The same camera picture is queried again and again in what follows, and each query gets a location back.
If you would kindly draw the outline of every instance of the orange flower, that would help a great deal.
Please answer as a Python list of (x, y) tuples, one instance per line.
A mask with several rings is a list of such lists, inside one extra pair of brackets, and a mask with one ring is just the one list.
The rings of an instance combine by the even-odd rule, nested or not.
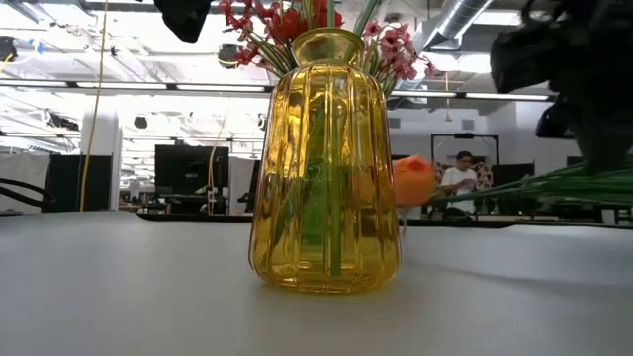
[(417, 155), (394, 162), (396, 205), (410, 208), (428, 202), (435, 189), (433, 167)]

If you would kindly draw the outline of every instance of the ribbed glass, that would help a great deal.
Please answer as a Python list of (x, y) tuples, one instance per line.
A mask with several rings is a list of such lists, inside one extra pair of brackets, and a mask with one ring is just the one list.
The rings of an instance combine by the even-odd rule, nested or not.
[(355, 35), (312, 30), (293, 49), (300, 67), (271, 98), (251, 266), (299, 291), (377, 288), (401, 262), (385, 96), (355, 65)]

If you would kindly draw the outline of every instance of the table surface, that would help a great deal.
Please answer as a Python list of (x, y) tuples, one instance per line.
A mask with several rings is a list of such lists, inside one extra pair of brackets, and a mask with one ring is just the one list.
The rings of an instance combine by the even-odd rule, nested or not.
[(0, 355), (631, 355), (633, 232), (410, 227), (385, 289), (263, 284), (248, 223), (0, 218)]

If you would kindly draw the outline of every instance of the vase neck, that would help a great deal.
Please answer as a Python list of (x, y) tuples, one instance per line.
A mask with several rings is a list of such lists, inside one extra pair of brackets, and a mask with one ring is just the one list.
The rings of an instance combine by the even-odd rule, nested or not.
[(364, 47), (358, 36), (332, 28), (310, 30), (293, 41), (293, 52), (299, 65), (333, 61), (356, 66)]

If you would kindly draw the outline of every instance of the man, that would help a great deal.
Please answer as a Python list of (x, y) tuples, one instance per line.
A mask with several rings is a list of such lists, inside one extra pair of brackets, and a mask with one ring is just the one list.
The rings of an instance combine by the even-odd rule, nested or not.
[[(477, 184), (477, 174), (470, 169), (473, 155), (469, 151), (457, 153), (457, 166), (448, 168), (442, 177), (441, 189), (447, 194), (462, 195), (472, 193)], [(449, 208), (457, 208), (466, 213), (475, 212), (473, 201), (449, 203)]]

